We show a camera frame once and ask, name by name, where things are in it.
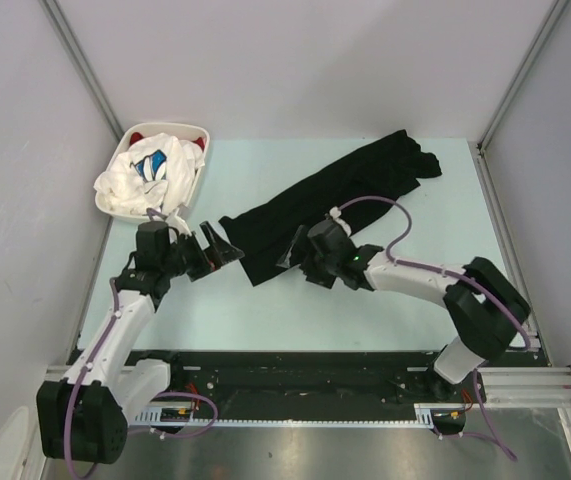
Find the black t shirt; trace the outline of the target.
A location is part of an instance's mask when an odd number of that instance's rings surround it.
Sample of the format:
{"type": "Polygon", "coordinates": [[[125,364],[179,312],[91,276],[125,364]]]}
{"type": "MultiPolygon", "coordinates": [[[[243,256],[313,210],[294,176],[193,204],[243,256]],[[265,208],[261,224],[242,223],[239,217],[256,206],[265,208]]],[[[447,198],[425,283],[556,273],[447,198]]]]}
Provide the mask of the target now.
{"type": "Polygon", "coordinates": [[[258,286],[282,274],[279,258],[301,225],[311,227],[333,207],[363,196],[394,201],[442,175],[437,157],[399,130],[366,144],[235,218],[219,219],[249,282],[258,286]]]}

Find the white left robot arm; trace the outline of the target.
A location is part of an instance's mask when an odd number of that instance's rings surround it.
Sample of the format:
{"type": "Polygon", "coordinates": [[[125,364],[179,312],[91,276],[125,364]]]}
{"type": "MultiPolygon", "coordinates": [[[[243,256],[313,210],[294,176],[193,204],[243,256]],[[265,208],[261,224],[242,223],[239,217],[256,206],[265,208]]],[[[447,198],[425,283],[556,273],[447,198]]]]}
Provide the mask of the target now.
{"type": "Polygon", "coordinates": [[[200,228],[206,247],[183,222],[138,226],[134,251],[110,281],[112,304],[98,332],[60,380],[44,381],[37,392],[46,457],[112,464],[124,449],[130,422],[146,404],[158,394],[172,400],[184,392],[185,374],[163,360],[141,360],[128,374],[122,369],[172,279],[196,281],[243,257],[209,223],[200,228]]]}

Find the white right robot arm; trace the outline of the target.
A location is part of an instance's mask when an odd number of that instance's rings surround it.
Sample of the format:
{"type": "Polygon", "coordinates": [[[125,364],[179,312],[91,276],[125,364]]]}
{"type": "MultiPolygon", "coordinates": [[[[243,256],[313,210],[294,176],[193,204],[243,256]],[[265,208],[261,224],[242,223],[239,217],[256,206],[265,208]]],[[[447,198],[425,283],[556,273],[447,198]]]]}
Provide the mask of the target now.
{"type": "Polygon", "coordinates": [[[299,227],[277,265],[297,266],[307,281],[328,289],[341,280],[352,290],[395,292],[444,308],[457,336],[426,376],[427,391],[438,401],[451,400],[470,373],[502,356],[525,334],[531,314],[529,303],[484,257],[456,268],[392,257],[381,246],[356,246],[334,220],[299,227]]]}

